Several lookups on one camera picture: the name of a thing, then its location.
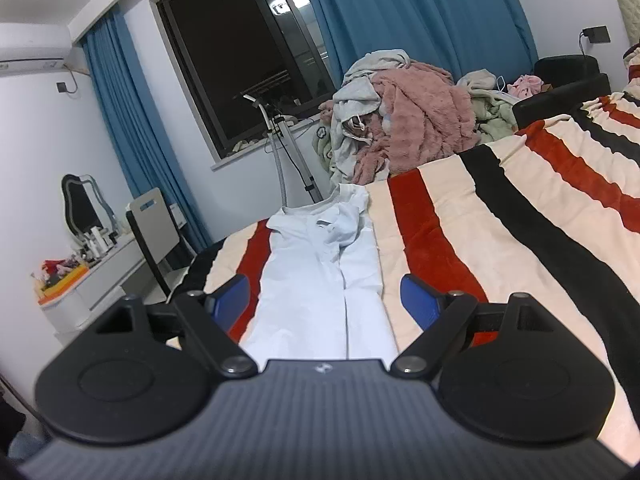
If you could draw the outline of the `striped fleece blanket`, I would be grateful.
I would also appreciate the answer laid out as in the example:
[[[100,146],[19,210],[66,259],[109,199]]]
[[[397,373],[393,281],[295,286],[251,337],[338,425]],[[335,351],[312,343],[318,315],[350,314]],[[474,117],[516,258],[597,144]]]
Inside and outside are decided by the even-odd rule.
[[[482,301],[528,292],[614,374],[600,439],[637,463],[639,100],[625,89],[600,96],[364,188],[398,354],[421,331],[400,301],[406,274]],[[239,344],[270,255],[269,219],[203,252],[179,284],[180,292],[212,292],[245,275],[250,302],[230,330]]]

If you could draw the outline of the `striped pillow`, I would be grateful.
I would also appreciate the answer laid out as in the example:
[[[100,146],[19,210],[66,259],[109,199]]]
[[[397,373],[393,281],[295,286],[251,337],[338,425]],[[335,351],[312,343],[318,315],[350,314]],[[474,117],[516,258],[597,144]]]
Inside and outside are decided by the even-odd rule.
[[[625,91],[633,98],[640,99],[640,44],[630,47],[623,56],[628,74]]]

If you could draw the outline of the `white chair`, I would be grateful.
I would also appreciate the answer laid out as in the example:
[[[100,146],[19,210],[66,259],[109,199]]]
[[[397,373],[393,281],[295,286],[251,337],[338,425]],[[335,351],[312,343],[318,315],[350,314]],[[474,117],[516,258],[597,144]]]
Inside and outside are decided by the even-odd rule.
[[[192,255],[183,239],[174,215],[159,188],[135,198],[126,208],[126,220],[149,266],[153,278],[166,299],[174,290],[166,281],[160,264],[175,250],[179,261]]]

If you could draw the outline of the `pink fluffy blanket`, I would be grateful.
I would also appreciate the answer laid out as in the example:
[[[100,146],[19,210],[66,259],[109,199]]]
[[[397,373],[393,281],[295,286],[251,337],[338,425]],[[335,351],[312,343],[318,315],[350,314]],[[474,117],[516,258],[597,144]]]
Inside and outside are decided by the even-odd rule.
[[[408,68],[383,70],[372,84],[381,97],[380,108],[363,120],[352,118],[347,123],[371,141],[357,152],[353,184],[404,174],[480,143],[469,93],[456,86],[446,70],[411,60]],[[332,98],[320,106],[321,119],[329,126],[329,142],[319,153],[326,156],[328,172],[332,107]]]

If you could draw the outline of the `green patterned blanket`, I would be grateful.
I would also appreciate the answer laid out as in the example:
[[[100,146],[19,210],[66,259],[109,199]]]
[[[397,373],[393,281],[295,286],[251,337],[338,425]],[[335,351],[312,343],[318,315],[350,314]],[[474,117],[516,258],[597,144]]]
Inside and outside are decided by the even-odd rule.
[[[518,131],[512,107],[514,96],[503,92],[489,70],[473,70],[457,81],[469,93],[475,115],[474,131],[483,144],[499,141]]]

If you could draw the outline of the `black wall socket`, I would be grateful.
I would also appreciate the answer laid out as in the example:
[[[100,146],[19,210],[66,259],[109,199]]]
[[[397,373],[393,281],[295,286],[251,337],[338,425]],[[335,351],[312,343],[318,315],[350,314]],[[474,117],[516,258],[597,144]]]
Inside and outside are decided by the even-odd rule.
[[[605,25],[584,28],[578,36],[578,44],[580,52],[585,53],[587,44],[609,44],[611,36]]]

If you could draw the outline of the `right blue curtain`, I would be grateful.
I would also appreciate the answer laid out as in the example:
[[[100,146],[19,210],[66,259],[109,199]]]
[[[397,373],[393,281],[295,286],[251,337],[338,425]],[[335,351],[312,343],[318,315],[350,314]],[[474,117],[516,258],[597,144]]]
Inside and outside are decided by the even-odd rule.
[[[402,49],[454,78],[486,68],[514,81],[538,60],[520,0],[310,0],[331,74],[363,55]]]

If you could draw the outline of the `cream quilted headboard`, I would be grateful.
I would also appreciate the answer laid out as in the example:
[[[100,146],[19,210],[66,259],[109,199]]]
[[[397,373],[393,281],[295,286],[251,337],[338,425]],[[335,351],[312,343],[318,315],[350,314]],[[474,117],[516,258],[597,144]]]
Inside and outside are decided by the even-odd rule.
[[[640,37],[640,0],[617,0],[630,44]]]

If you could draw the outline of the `left blue curtain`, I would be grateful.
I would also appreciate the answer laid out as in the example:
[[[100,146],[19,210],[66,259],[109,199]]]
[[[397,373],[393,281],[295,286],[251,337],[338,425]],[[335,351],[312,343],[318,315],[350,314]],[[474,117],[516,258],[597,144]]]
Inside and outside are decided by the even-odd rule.
[[[118,6],[80,40],[96,98],[132,195],[159,188],[186,218],[186,241],[197,252],[213,244],[178,163]]]

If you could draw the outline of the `pink small garment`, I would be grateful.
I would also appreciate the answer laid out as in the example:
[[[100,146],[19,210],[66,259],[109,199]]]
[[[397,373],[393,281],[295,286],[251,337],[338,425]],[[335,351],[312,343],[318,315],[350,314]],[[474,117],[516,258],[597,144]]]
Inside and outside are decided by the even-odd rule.
[[[513,84],[508,85],[508,93],[520,100],[536,96],[544,88],[544,81],[535,75],[519,76]]]

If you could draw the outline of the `white dressing table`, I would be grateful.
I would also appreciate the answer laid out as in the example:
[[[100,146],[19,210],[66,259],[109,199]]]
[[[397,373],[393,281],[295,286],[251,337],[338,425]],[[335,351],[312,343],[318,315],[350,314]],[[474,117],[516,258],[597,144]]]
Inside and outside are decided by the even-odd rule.
[[[132,234],[116,246],[58,298],[41,307],[54,336],[66,346],[115,301],[126,295],[144,297],[153,287],[152,272]]]

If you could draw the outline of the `white air conditioner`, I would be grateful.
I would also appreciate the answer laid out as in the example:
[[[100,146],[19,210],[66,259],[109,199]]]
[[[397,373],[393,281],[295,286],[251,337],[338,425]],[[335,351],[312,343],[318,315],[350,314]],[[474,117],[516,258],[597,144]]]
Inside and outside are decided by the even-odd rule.
[[[65,26],[2,23],[0,26],[1,75],[62,70],[72,50]]]

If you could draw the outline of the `white t-shirt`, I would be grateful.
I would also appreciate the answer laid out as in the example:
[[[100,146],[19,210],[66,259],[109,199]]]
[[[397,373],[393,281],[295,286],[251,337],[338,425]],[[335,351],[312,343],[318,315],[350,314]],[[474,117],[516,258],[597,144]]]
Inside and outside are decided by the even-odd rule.
[[[380,360],[398,348],[383,304],[370,195],[342,184],[322,202],[267,222],[270,255],[242,349],[272,360]]]

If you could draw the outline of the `grey white clothes pile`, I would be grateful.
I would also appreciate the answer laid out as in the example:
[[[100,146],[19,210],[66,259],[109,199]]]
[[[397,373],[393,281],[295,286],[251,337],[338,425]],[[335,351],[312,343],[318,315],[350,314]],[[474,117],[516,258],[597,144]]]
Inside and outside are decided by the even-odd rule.
[[[358,128],[347,127],[352,118],[363,120],[378,111],[381,97],[372,78],[383,70],[408,68],[411,58],[405,50],[377,50],[356,61],[343,78],[341,88],[332,96],[330,145],[332,158],[329,173],[334,185],[354,183],[356,155],[360,148],[370,145],[367,135]]]

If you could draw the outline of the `blue curtain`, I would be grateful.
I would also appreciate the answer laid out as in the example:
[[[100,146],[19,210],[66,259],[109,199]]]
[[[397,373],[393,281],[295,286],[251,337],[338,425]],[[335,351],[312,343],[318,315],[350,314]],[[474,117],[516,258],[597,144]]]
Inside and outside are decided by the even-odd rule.
[[[514,81],[538,60],[520,0],[310,0],[331,74],[363,55],[402,49],[454,78],[486,68]]]
[[[213,244],[178,163],[118,6],[80,40],[96,98],[132,195],[159,188],[186,218],[186,241],[197,252]]]

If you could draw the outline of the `wavy vanity mirror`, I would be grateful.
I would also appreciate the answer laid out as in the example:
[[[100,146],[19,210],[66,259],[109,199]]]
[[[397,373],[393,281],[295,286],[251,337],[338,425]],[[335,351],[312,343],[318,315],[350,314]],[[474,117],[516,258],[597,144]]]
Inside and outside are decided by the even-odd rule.
[[[65,224],[79,246],[87,243],[93,228],[106,236],[119,236],[118,219],[93,176],[66,174],[61,192]]]

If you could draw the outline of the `garment steamer stand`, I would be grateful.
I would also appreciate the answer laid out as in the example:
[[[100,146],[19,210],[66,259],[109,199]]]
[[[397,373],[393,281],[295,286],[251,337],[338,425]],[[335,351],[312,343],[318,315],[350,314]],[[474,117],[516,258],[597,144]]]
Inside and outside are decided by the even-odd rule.
[[[262,98],[256,98],[256,96],[251,96],[248,93],[242,93],[241,96],[262,114],[262,120],[267,128],[266,137],[271,146],[271,153],[274,164],[276,165],[282,206],[288,206],[288,189],[286,188],[284,168],[280,153],[285,154],[288,161],[296,170],[299,180],[302,181],[303,188],[311,198],[311,201],[314,204],[321,202],[323,196],[320,188],[309,169],[302,151],[297,145],[285,114],[282,114],[277,107],[267,103]]]

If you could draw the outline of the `dark window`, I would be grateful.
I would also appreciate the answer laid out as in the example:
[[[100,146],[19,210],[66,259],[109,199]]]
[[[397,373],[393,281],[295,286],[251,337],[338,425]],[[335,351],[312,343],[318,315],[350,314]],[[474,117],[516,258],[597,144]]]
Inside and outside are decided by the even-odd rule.
[[[160,0],[157,9],[221,158],[266,130],[250,99],[306,118],[335,90],[310,0]]]

